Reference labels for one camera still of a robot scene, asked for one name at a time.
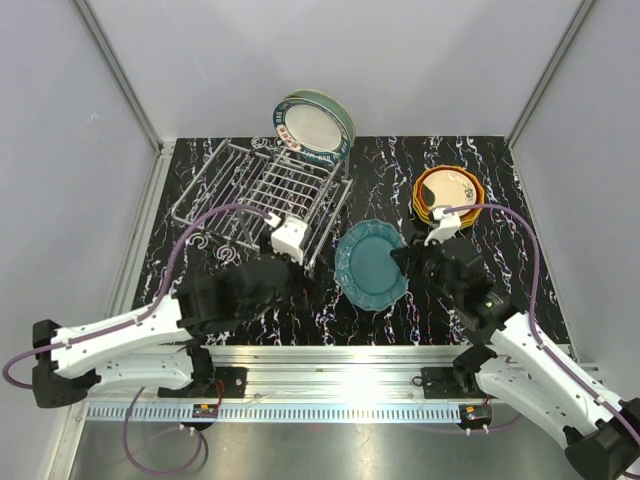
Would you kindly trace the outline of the green floral plate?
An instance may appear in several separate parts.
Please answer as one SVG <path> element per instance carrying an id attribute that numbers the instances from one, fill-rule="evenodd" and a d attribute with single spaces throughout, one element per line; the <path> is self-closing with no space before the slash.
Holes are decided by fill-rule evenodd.
<path id="1" fill-rule="evenodd" d="M 339 118 L 341 123 L 344 125 L 348 133 L 350 142 L 352 144 L 355 143 L 356 128 L 355 128 L 353 119 L 351 118 L 348 111 L 344 108 L 344 106 L 341 103 L 339 103 L 337 100 L 330 97 L 326 93 L 323 93 L 318 90 L 313 90 L 313 89 L 298 89 L 298 90 L 294 90 L 293 92 L 290 92 L 285 96 L 285 99 L 293 99 L 293 98 L 310 100 L 314 103 L 317 103 L 319 105 L 326 107 L 333 114 L 335 114 Z"/>

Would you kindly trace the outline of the right aluminium frame post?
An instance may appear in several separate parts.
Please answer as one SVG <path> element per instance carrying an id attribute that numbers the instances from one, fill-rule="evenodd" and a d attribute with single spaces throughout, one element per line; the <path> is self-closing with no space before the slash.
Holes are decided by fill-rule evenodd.
<path id="1" fill-rule="evenodd" d="M 525 128 L 529 124 L 547 93 L 547 90 L 551 86 L 556 74 L 563 65 L 564 60 L 570 53 L 582 29 L 598 5 L 598 0 L 581 0 L 578 3 L 576 10 L 572 14 L 531 94 L 529 95 L 524 108 L 507 136 L 507 145 L 510 149 L 513 149 L 516 146 Z"/>

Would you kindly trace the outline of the aluminium frame post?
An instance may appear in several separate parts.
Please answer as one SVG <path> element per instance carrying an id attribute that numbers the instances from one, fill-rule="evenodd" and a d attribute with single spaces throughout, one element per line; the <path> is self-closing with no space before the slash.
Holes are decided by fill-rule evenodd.
<path id="1" fill-rule="evenodd" d="M 529 95 L 524 108 L 507 136 L 507 145 L 510 149 L 513 149 L 516 146 L 525 128 L 529 124 L 547 93 L 547 90 L 551 86 L 556 74 L 563 65 L 564 60 L 570 53 L 582 29 L 598 5 L 598 0 L 581 0 L 578 3 L 576 10 L 572 14 L 531 94 Z"/>
<path id="2" fill-rule="evenodd" d="M 91 2 L 87 0 L 71 0 L 70 4 L 91 37 L 146 142 L 151 147 L 154 155 L 159 156 L 165 141 L 158 134 L 150 116 L 147 114 Z"/>

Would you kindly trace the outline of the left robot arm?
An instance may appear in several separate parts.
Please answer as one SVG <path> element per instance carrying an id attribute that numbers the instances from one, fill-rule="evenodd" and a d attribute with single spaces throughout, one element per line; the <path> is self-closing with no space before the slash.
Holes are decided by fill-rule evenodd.
<path id="1" fill-rule="evenodd" d="M 32 391 L 42 409 L 70 406 L 105 387 L 155 388 L 172 398 L 204 397 L 219 385 L 204 343 L 284 304 L 321 303 L 327 269 L 261 254 L 199 277 L 153 304 L 93 324 L 34 324 Z"/>

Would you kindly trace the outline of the cream plate with black flower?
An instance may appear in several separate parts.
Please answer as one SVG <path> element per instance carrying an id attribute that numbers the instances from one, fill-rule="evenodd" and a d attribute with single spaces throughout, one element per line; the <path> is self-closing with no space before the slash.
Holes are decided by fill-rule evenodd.
<path id="1" fill-rule="evenodd" d="M 471 177 L 464 170 L 452 167 L 427 172 L 419 181 L 419 193 L 429 210 L 470 206 L 478 199 L 477 188 Z"/>

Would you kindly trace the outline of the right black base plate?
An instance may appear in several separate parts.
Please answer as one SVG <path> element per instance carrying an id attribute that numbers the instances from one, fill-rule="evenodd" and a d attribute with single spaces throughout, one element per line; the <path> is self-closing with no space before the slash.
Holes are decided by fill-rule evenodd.
<path id="1" fill-rule="evenodd" d="M 420 385 L 426 399 L 480 399 L 484 393 L 471 375 L 454 367 L 423 367 Z"/>

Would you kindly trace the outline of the stack of orange red plates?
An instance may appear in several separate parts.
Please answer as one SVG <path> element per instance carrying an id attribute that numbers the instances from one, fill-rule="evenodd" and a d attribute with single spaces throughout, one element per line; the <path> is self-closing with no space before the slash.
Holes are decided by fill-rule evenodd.
<path id="1" fill-rule="evenodd" d="M 477 201 L 476 201 L 476 203 L 474 205 L 484 204 L 485 203 L 485 190 L 484 190 L 484 187 L 479 182 L 477 177 L 475 175 L 473 175 L 472 173 L 468 172 L 467 170 L 465 170 L 465 169 L 463 169 L 461 167 L 448 166 L 448 165 L 441 165 L 441 166 L 437 166 L 437 167 L 433 167 L 433 168 L 427 169 L 414 182 L 413 190 L 412 190 L 412 201 L 411 201 L 412 210 L 414 211 L 415 215 L 423 223 L 425 223 L 427 225 L 431 224 L 430 213 L 435 208 L 429 210 L 425 206 L 424 201 L 422 199 L 422 196 L 419 193 L 419 181 L 422 180 L 424 178 L 424 176 L 426 175 L 426 173 L 429 172 L 430 170 L 433 170 L 433 169 L 440 170 L 440 169 L 447 168 L 447 167 L 452 167 L 453 169 L 464 170 L 471 177 L 473 183 L 475 184 L 475 186 L 477 188 L 478 199 L 477 199 Z M 462 229 L 472 226 L 476 222 L 477 218 L 480 215 L 480 210 L 479 209 L 471 209 L 471 206 L 473 206 L 473 205 L 462 206 L 462 207 L 464 207 L 464 209 L 460 210 L 458 212 L 458 215 L 460 216 L 460 219 L 461 219 L 461 228 Z"/>

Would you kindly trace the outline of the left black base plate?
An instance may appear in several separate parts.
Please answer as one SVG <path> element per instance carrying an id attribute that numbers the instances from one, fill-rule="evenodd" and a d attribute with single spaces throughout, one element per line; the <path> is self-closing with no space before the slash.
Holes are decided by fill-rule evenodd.
<path id="1" fill-rule="evenodd" d="M 243 399 L 247 386 L 249 370 L 244 367 L 213 367 L 206 372 L 196 372 L 192 381 L 185 387 L 171 390 L 159 388 L 159 398 L 217 398 Z"/>

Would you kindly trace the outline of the white plate blue patterned rim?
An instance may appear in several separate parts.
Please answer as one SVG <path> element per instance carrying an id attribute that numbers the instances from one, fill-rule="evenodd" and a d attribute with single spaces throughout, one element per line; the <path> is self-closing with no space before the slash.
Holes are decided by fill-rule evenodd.
<path id="1" fill-rule="evenodd" d="M 352 142 L 345 123 L 322 103 L 283 99 L 274 108 L 272 122 L 284 146 L 308 159 L 337 164 L 350 153 Z"/>

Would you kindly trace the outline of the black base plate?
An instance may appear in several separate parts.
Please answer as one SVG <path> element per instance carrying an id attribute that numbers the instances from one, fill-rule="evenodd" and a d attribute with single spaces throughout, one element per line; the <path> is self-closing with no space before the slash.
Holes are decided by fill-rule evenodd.
<path id="1" fill-rule="evenodd" d="M 484 393 L 471 375 L 454 367 L 423 367 L 420 385 L 426 399 L 480 399 Z"/>
<path id="2" fill-rule="evenodd" d="M 192 381 L 185 387 L 171 390 L 159 388 L 159 398 L 217 398 L 243 399 L 247 386 L 249 370 L 244 367 L 213 367 L 206 372 L 196 372 Z"/>

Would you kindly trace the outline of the teal plate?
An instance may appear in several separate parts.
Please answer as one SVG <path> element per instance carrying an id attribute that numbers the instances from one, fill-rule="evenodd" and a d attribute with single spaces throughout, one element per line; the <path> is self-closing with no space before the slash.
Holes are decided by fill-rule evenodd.
<path id="1" fill-rule="evenodd" d="M 403 236 L 379 219 L 357 222 L 345 233 L 335 252 L 334 273 L 352 305 L 380 312 L 406 294 L 409 280 L 391 255 L 404 247 Z"/>

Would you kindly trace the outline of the left aluminium frame post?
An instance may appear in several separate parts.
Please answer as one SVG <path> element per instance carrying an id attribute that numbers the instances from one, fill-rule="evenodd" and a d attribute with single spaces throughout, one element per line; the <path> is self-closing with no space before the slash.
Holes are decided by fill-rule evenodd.
<path id="1" fill-rule="evenodd" d="M 146 142 L 151 147 L 154 155 L 159 156 L 165 141 L 158 134 L 150 116 L 147 114 L 91 2 L 87 0 L 71 0 L 70 4 L 91 37 Z"/>

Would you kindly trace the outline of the aluminium mounting rail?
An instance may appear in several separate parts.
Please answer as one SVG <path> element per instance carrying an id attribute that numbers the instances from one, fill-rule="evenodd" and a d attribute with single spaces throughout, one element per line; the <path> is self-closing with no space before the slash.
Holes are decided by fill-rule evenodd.
<path id="1" fill-rule="evenodd" d="M 421 403 L 423 367 L 450 367 L 464 346 L 198 346 L 208 369 L 249 370 L 244 400 L 272 403 Z M 125 400 L 139 388 L 149 398 L 161 387 L 182 388 L 194 373 L 183 345 L 109 354 L 96 373 L 91 400 Z"/>

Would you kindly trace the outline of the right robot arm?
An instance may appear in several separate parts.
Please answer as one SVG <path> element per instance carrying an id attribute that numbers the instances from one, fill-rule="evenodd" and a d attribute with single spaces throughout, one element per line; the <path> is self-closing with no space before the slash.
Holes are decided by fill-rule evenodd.
<path id="1" fill-rule="evenodd" d="M 639 459 L 639 401 L 587 373 L 511 295 L 491 281 L 473 245 L 417 240 L 392 250 L 400 272 L 448 298 L 470 347 L 453 361 L 453 385 L 510 405 L 564 450 L 584 479 L 618 479 Z"/>

